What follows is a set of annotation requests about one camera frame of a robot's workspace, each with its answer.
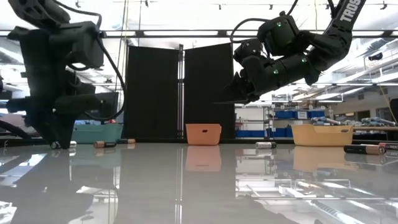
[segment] black curtain panel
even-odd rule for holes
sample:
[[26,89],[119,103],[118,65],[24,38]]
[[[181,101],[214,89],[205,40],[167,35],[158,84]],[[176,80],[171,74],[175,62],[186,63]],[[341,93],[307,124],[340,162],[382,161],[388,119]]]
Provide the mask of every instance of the black curtain panel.
[[177,138],[178,50],[130,47],[125,138]]
[[235,137],[234,105],[214,104],[233,79],[232,51],[232,44],[185,51],[184,123],[218,123],[222,139]]

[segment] glossy table surface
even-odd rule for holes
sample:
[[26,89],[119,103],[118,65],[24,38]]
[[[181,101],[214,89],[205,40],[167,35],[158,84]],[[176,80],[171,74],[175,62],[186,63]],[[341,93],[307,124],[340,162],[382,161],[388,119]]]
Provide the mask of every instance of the glossy table surface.
[[398,151],[118,145],[0,149],[0,224],[398,223]]

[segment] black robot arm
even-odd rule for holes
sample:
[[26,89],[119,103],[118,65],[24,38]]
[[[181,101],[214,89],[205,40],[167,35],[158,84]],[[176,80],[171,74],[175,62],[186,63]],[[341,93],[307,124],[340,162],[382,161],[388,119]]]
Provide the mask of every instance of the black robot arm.
[[[300,31],[290,15],[263,23],[257,38],[245,40],[234,52],[243,69],[224,89],[224,102],[249,103],[267,92],[304,78],[308,85],[349,52],[352,30],[366,0],[340,0],[323,34]],[[262,45],[268,56],[261,55]],[[274,60],[273,56],[282,56]]]

